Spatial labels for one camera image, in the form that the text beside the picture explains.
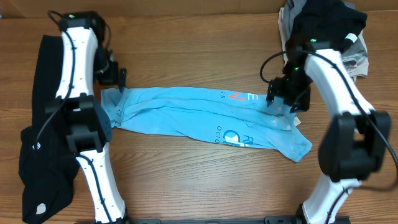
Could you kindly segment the light blue printed t-shirt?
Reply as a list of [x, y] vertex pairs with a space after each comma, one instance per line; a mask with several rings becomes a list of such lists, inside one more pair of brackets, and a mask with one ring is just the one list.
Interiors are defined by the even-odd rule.
[[312, 148], [281, 98], [194, 87], [108, 88], [101, 105], [111, 125], [237, 147], [275, 149], [298, 162]]

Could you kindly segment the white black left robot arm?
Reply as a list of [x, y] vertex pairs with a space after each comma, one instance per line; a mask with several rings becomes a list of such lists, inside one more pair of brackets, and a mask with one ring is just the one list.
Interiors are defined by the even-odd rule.
[[46, 106], [62, 143], [79, 163], [95, 206], [95, 223], [129, 223], [111, 167], [109, 116], [95, 98], [94, 85], [116, 85], [123, 91], [125, 68], [109, 48], [111, 30], [95, 11], [59, 15], [63, 41], [62, 76], [55, 99]]

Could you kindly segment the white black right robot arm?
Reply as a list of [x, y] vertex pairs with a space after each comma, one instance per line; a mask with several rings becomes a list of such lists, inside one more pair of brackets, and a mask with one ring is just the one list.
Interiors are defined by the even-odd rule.
[[349, 223], [338, 210], [354, 190], [388, 192], [397, 187], [371, 187], [362, 184], [382, 166], [388, 143], [391, 118], [376, 112], [362, 96], [341, 61], [341, 50], [350, 44], [308, 40], [284, 51], [288, 62], [284, 76], [268, 82], [267, 104], [276, 97], [291, 113], [309, 109], [310, 85], [314, 84], [330, 115], [329, 128], [318, 149], [322, 170], [311, 196], [291, 216], [271, 216], [265, 223]]

